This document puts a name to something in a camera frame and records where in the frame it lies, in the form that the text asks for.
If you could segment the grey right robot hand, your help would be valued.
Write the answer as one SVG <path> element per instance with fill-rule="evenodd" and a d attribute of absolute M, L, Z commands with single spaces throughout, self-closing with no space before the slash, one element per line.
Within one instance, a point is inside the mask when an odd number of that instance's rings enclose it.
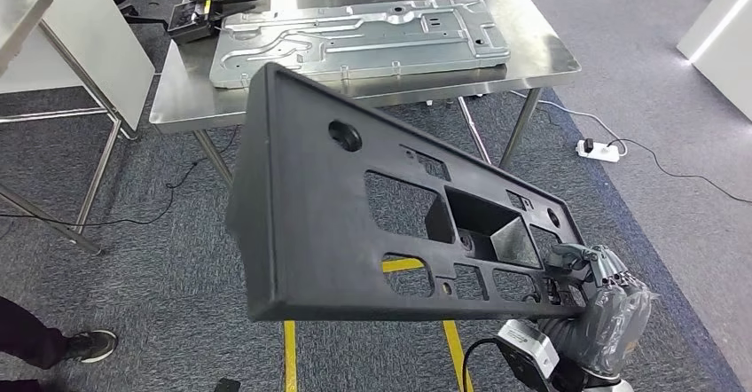
<path fill-rule="evenodd" d="M 587 268 L 595 294 L 579 317 L 541 320 L 542 331 L 560 355 L 599 377 L 617 378 L 645 331 L 656 294 L 606 246 L 557 244 L 546 263 L 570 271 Z"/>

